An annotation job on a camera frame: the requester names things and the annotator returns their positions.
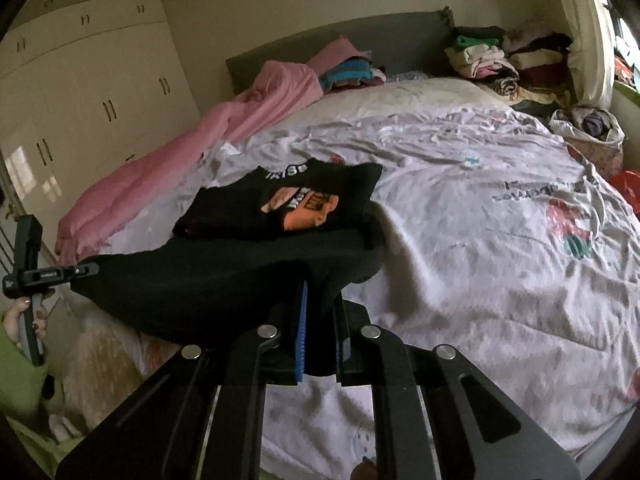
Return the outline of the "dark grey headboard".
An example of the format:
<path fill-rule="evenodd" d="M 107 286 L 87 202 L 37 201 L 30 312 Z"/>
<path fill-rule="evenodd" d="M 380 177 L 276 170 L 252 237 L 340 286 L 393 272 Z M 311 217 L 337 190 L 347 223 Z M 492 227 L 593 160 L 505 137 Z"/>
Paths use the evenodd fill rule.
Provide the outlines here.
<path fill-rule="evenodd" d="M 355 18 L 299 32 L 226 59 L 232 89 L 250 88 L 265 62 L 306 63 L 323 49 L 327 61 L 358 53 L 370 56 L 375 67 L 389 74 L 447 65 L 446 43 L 454 30 L 448 8 L 432 12 L 407 12 Z"/>

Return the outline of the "pink pillow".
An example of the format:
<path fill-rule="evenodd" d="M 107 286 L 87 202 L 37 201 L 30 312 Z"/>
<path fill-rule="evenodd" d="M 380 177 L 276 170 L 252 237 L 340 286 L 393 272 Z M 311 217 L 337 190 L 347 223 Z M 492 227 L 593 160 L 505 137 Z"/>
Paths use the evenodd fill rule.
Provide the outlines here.
<path fill-rule="evenodd" d="M 341 36 L 327 44 L 319 53 L 311 58 L 307 62 L 307 66 L 320 77 L 350 58 L 370 60 L 371 56 L 371 51 L 360 51 L 348 38 Z"/>

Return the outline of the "striped blue folded clothes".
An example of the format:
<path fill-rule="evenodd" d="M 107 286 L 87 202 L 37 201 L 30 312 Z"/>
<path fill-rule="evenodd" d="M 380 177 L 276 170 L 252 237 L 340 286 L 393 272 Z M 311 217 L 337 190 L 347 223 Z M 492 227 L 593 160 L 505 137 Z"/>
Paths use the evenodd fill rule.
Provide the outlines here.
<path fill-rule="evenodd" d="M 371 87 L 384 84 L 385 76 L 378 74 L 367 58 L 349 58 L 331 68 L 319 78 L 324 93 Z"/>

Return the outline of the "window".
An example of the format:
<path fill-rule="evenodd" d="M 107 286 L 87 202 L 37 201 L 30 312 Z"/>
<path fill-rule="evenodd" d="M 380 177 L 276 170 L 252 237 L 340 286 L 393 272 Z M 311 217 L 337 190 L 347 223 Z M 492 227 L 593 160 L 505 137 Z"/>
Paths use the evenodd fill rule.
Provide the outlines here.
<path fill-rule="evenodd" d="M 620 13 L 620 0 L 603 0 L 614 35 L 615 79 L 639 92 L 639 40 Z"/>

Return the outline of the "cream curtain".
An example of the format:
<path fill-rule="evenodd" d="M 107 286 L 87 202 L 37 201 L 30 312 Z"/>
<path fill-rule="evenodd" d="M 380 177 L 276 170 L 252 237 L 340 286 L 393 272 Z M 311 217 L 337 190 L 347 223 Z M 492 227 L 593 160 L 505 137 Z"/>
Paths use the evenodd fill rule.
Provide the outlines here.
<path fill-rule="evenodd" d="M 611 106 L 615 76 L 615 32 L 605 0 L 561 0 L 573 43 L 567 64 L 577 102 Z"/>

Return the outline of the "cream wardrobe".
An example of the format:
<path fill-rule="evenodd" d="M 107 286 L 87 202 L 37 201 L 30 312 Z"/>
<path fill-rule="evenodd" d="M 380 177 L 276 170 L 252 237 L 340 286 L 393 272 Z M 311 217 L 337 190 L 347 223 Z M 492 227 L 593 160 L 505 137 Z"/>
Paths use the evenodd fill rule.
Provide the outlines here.
<path fill-rule="evenodd" d="M 48 249 L 82 192 L 194 125 L 162 0 L 89 0 L 1 41 L 1 153 Z"/>

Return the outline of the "black IKISS sweater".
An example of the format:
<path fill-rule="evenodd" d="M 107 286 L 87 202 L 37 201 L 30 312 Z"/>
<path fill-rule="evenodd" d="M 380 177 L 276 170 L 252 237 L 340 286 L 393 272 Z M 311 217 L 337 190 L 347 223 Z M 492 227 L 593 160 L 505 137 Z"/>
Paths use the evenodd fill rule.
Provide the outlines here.
<path fill-rule="evenodd" d="M 208 344 L 215 330 L 291 316 L 304 292 L 311 326 L 321 330 L 342 289 L 381 269 L 384 233 L 372 194 L 382 172 L 376 162 L 311 158 L 200 188 L 163 246 L 94 256 L 96 275 L 70 289 L 172 344 Z"/>

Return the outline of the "bag of clothes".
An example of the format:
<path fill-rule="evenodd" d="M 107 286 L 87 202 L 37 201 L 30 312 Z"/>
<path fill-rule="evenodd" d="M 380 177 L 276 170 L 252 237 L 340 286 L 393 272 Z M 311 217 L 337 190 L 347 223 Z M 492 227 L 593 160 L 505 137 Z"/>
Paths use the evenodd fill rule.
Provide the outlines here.
<path fill-rule="evenodd" d="M 617 118 L 607 110 L 588 106 L 556 110 L 549 128 L 596 166 L 602 176 L 608 178 L 623 170 L 626 136 Z"/>

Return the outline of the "lavender printed bed sheet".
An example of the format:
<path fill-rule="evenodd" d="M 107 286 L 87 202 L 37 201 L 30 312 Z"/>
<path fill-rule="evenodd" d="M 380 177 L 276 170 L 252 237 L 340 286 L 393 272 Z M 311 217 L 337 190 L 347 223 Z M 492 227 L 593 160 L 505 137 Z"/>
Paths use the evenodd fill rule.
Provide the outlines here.
<path fill-rule="evenodd" d="M 110 254 L 166 242 L 199 186 L 336 157 L 383 168 L 382 271 L 346 289 L 375 323 L 451 344 L 593 474 L 639 402 L 639 223 L 589 162 L 525 114 L 304 110 L 159 198 Z"/>

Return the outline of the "pink comforter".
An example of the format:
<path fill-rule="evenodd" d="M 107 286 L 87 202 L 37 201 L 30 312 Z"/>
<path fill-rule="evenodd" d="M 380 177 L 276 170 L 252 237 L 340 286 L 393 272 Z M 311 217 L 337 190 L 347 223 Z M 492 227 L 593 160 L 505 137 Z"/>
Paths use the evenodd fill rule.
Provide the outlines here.
<path fill-rule="evenodd" d="M 217 142 L 245 140 L 322 96 L 319 76 L 310 66 L 265 62 L 248 90 L 216 104 L 195 127 L 87 188 L 58 222 L 58 263 L 70 266 L 97 254 L 111 235 L 177 185 Z"/>

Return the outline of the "pile of folded clothes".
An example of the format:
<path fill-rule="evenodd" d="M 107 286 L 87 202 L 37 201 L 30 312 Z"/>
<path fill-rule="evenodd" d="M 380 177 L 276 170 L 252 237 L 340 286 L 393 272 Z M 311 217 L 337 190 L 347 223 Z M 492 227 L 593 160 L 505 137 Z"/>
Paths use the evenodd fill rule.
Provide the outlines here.
<path fill-rule="evenodd" d="M 574 101 L 568 56 L 573 39 L 541 24 L 507 32 L 497 27 L 456 27 L 445 50 L 458 76 L 509 105 L 566 107 Z"/>

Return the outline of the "cream mattress pad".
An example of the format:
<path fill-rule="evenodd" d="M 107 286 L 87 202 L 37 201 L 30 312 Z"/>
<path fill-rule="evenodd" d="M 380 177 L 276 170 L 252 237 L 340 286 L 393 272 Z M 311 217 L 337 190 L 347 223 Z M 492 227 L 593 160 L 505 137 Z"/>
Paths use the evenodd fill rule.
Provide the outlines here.
<path fill-rule="evenodd" d="M 444 116 L 456 110 L 508 112 L 510 107 L 472 82 L 439 77 L 328 94 L 274 128 L 293 129 L 393 114 Z"/>

